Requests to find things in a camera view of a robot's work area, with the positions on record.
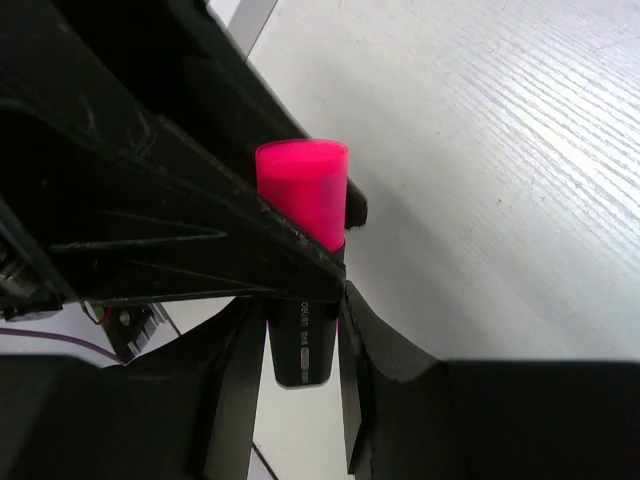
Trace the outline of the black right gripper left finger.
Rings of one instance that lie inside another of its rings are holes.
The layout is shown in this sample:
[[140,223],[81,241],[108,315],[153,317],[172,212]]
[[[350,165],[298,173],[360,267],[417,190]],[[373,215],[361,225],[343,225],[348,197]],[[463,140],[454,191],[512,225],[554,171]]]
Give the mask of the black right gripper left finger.
[[265,343],[241,297],[125,366],[1,359],[5,479],[243,479]]

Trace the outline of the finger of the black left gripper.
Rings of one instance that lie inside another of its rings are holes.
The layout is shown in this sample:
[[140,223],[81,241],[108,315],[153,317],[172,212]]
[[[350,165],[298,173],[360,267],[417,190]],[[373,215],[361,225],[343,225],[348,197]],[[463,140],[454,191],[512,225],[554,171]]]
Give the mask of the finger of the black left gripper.
[[175,76],[182,88],[166,117],[248,188],[257,219],[300,230],[258,195],[254,152],[265,143],[306,140],[308,135],[203,1],[167,1],[165,9],[175,30],[171,45],[180,50]]
[[297,230],[166,117],[167,1],[1,5],[5,305],[288,293]]

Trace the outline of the pink cap black highlighter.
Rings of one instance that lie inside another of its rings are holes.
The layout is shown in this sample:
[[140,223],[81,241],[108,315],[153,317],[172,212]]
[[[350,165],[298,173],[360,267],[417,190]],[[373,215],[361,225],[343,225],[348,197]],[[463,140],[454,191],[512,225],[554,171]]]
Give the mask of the pink cap black highlighter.
[[344,259],[349,150],[287,140],[259,147],[255,163],[258,192],[302,243],[286,270],[289,292],[264,305],[275,379],[289,389],[319,386],[331,376],[344,285],[334,270]]

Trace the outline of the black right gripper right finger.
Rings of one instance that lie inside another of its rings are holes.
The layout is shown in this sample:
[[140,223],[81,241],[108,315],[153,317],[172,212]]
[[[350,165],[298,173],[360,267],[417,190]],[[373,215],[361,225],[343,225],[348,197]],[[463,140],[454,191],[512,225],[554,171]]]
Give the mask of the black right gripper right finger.
[[338,325],[346,463],[357,479],[635,479],[639,366],[440,360],[355,286]]

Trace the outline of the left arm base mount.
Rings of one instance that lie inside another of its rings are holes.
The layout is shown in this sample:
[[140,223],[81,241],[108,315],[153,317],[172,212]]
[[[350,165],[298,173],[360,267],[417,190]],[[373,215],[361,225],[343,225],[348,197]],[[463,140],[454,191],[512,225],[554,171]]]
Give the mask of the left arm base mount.
[[106,334],[120,363],[142,354],[152,336],[162,326],[180,335],[166,310],[159,304],[129,307],[96,307],[79,303],[83,313]]

